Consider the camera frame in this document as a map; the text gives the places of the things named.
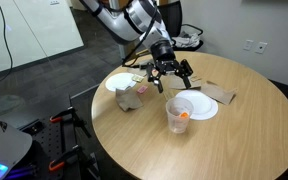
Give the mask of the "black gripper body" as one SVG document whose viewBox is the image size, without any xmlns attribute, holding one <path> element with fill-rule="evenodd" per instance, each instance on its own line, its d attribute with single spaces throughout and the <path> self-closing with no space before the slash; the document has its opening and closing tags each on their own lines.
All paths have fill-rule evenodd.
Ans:
<svg viewBox="0 0 288 180">
<path fill-rule="evenodd" d="M 177 60 L 156 60 L 153 63 L 149 62 L 146 64 L 146 73 L 149 82 L 154 82 L 159 80 L 162 75 L 172 73 L 187 82 L 188 77 L 193 74 L 193 70 L 186 59 L 181 62 Z"/>
</svg>

